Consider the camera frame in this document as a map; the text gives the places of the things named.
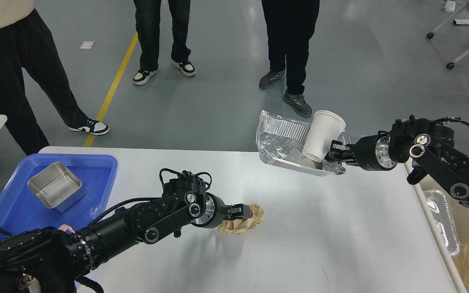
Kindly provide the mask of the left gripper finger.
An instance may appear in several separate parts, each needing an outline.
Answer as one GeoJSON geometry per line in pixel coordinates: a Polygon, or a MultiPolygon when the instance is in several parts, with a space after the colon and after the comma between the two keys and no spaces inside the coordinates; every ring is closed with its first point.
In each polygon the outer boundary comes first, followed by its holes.
{"type": "Polygon", "coordinates": [[[226,206],[226,220],[246,220],[253,217],[253,212],[251,208],[246,204],[234,204],[230,206],[226,206]]]}

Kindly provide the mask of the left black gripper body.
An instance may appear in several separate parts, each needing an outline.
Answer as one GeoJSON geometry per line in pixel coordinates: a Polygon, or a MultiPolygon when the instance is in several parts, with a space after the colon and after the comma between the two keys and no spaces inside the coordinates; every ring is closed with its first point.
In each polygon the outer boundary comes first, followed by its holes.
{"type": "Polygon", "coordinates": [[[228,207],[223,200],[211,193],[207,193],[204,214],[192,221],[195,227],[213,229],[219,226],[228,213],[228,207]]]}

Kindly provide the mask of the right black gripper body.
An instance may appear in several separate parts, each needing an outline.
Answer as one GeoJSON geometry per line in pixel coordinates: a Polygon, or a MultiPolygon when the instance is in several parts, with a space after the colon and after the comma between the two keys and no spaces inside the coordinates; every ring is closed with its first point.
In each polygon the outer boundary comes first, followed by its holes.
{"type": "Polygon", "coordinates": [[[366,171],[390,171],[397,165],[389,156],[389,135],[362,137],[350,146],[353,158],[350,166],[358,166],[366,171]]]}

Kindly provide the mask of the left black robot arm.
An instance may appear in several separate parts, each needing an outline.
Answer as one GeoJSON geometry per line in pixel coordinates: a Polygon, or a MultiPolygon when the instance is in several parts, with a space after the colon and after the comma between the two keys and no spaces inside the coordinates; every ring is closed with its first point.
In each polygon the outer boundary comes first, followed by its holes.
{"type": "Polygon", "coordinates": [[[74,293],[77,282],[102,293],[102,286],[87,275],[134,245],[179,237],[188,224],[211,229],[224,220],[253,216],[248,205],[227,205],[210,193],[211,183],[201,173],[171,173],[176,177],[162,182],[161,197],[125,200],[72,234],[45,227],[1,241],[0,293],[20,293],[27,278],[42,293],[74,293]]]}

